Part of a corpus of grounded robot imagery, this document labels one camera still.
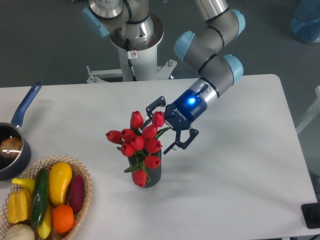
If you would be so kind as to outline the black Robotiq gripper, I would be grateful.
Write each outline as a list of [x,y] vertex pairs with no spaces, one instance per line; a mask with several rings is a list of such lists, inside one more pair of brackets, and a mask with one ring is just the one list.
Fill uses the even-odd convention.
[[[155,101],[149,104],[146,108],[145,122],[141,130],[145,129],[151,122],[154,116],[155,109],[165,107],[166,100],[164,96],[158,97]],[[175,140],[164,151],[167,154],[171,150],[185,150],[192,141],[198,136],[199,131],[191,127],[191,124],[207,109],[207,103],[201,96],[201,92],[187,89],[173,103],[165,107],[165,121],[176,132]],[[182,132],[188,131],[189,137],[185,141],[181,141]]]

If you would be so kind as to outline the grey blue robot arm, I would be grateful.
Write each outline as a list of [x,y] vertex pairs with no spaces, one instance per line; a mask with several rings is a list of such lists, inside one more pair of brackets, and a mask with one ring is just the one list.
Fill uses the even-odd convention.
[[[173,103],[158,98],[146,108],[149,118],[165,107],[165,122],[175,132],[170,149],[186,149],[198,135],[192,123],[243,75],[242,63],[233,55],[218,53],[245,28],[244,16],[224,0],[198,0],[206,23],[201,35],[184,32],[174,53],[198,75],[198,80]],[[109,37],[117,47],[122,78],[148,81],[157,77],[157,46],[164,36],[160,19],[147,0],[91,0],[82,10],[88,26],[98,36]]]

